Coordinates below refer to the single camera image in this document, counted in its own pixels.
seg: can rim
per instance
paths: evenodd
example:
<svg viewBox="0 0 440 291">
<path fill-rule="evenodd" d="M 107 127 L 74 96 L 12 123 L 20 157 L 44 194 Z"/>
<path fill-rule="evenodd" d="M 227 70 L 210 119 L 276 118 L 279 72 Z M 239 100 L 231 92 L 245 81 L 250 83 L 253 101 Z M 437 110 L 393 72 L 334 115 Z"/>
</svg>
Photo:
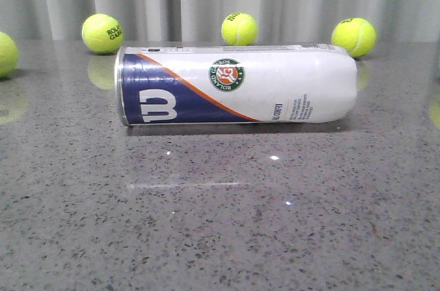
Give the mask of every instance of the can rim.
<svg viewBox="0 0 440 291">
<path fill-rule="evenodd" d="M 116 91 L 116 105 L 118 107 L 119 118 L 125 126 L 130 126 L 127 116 L 125 115 L 124 99 L 123 99 L 123 88 L 122 88 L 122 68 L 123 68 L 123 58 L 125 55 L 125 50 L 127 47 L 121 47 L 116 54 L 114 78 L 115 78 L 115 91 Z"/>
</svg>

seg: gray speckled surface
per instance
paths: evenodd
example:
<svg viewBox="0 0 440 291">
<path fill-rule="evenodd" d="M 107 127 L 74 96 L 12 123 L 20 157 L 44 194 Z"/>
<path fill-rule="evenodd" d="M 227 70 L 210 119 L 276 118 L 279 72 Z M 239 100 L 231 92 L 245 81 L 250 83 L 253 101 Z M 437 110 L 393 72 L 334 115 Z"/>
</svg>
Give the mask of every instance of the gray speckled surface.
<svg viewBox="0 0 440 291">
<path fill-rule="evenodd" d="M 435 44 L 379 45 L 337 122 L 132 129 L 115 56 L 18 45 L 1 291 L 440 290 Z"/>
</svg>

